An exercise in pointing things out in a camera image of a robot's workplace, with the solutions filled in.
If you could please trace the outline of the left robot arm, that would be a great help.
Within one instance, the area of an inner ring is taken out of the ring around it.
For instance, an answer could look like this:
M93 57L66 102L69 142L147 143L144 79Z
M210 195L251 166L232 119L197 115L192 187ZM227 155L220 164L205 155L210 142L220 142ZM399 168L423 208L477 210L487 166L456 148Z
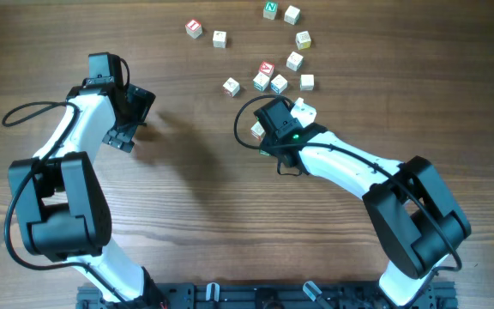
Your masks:
M24 268L79 270L107 308L166 308L148 271L112 238L111 211L93 169L102 144L132 150L155 95L130 83L129 66L118 55L91 54L88 68L61 101L66 112L47 143L9 166L4 243Z

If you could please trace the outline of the red A letter block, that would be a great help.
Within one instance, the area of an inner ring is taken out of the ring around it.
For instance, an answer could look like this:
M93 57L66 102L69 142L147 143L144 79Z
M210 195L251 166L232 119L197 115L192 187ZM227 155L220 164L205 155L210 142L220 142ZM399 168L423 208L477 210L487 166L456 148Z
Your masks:
M261 65L259 66L258 71L260 73L264 74L265 76L272 77L272 75L274 73L274 69L275 69L274 64L267 62L267 61L263 61L261 63Z

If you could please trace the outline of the red Y letter block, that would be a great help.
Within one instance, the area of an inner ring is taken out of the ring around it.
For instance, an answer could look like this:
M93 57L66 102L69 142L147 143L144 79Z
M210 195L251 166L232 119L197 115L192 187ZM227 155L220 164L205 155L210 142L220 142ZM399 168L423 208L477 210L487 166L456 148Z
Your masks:
M258 141L261 141L265 136L265 130L259 122L253 124L250 128L250 133Z

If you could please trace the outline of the green brown circle block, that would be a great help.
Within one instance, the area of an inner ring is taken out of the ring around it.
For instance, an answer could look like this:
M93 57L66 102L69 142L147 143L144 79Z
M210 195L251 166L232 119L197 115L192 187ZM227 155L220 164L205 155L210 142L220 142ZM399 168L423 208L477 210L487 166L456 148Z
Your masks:
M268 152L266 152L265 150L262 150L262 149L259 149L259 154L260 155L270 156L270 153L268 153Z

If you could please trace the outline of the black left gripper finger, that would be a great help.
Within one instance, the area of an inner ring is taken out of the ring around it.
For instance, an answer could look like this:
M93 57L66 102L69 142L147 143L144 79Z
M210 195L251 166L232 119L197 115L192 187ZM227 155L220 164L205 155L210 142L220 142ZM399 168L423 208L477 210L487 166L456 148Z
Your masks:
M127 102L131 110L132 119L136 123L145 122L154 100L154 93L133 84L129 85L127 90Z
M135 146L132 139L136 133L136 128L136 125L114 126L106 132L102 142L126 153L130 153Z

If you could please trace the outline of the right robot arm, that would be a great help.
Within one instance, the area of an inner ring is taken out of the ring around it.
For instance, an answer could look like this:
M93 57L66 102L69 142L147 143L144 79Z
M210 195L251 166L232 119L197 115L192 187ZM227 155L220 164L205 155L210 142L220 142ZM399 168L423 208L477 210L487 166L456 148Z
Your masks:
M327 179L363 201L389 263L378 287L408 308L442 271L458 272L458 246L471 235L466 214L425 158L384 159L343 142L301 101L269 94L255 110L264 136L257 151L299 174Z

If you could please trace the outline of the red O letter block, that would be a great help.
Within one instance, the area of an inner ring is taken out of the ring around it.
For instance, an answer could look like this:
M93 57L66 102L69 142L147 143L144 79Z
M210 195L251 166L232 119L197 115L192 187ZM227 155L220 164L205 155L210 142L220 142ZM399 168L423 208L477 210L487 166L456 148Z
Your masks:
M229 77L223 84L224 93L230 97L236 96L239 93L240 88L240 84L232 77Z

